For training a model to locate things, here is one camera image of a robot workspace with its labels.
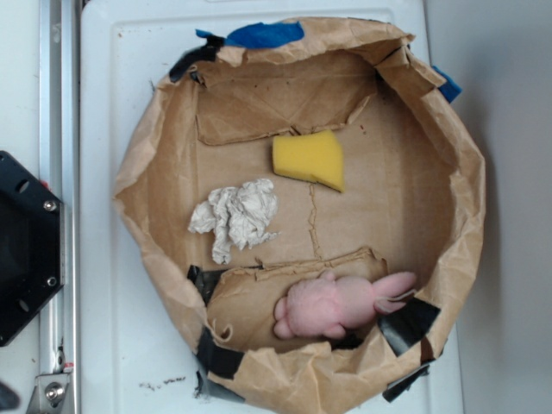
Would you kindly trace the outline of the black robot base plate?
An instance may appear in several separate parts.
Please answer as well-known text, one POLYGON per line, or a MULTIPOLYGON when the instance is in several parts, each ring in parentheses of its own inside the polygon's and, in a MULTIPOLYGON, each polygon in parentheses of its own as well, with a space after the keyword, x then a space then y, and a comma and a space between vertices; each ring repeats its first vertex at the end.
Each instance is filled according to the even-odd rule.
POLYGON ((60 290, 63 203, 1 152, 1 345, 9 345, 60 290))

